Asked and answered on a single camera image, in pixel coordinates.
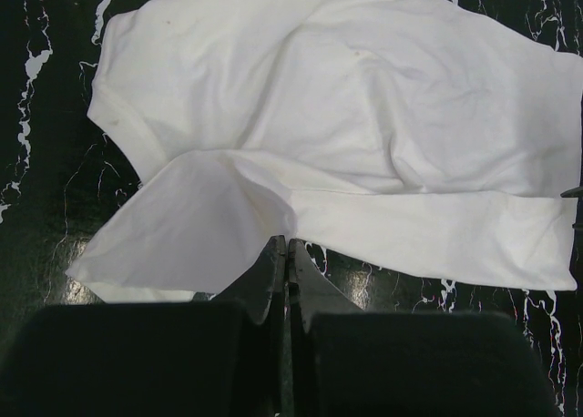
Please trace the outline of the white t shirt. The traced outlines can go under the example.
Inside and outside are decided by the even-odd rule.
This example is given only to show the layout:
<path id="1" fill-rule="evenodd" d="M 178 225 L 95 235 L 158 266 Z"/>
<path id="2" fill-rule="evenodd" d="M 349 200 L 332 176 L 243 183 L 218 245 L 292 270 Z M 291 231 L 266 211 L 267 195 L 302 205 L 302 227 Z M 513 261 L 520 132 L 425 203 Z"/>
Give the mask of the white t shirt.
<path id="1" fill-rule="evenodd" d="M 579 56 L 447 0 L 150 0 L 108 21 L 87 112 L 142 186 L 67 273 L 188 300 L 283 235 L 574 290 L 581 97 Z"/>

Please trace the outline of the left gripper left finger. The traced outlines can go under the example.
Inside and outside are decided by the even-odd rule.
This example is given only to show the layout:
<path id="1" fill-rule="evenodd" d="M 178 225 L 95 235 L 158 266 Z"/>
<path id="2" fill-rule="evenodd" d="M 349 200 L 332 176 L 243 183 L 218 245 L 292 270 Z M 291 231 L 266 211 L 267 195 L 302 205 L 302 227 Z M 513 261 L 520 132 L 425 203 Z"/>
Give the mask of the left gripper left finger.
<path id="1" fill-rule="evenodd" d="M 233 416 L 274 416 L 281 411 L 286 241 L 269 239 L 254 264 L 215 302 L 243 313 L 230 411 Z"/>

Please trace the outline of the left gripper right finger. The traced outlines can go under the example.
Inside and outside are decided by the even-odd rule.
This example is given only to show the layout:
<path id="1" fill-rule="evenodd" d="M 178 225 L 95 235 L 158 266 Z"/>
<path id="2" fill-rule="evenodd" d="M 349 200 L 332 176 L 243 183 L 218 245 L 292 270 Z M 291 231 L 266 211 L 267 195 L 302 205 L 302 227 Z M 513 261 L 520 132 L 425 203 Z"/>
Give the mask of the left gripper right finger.
<path id="1" fill-rule="evenodd" d="M 297 416 L 316 416 L 319 393 L 316 351 L 310 334 L 312 321 L 318 314 L 353 314 L 363 310 L 320 273 L 298 239 L 289 242 L 287 281 L 294 412 Z"/>

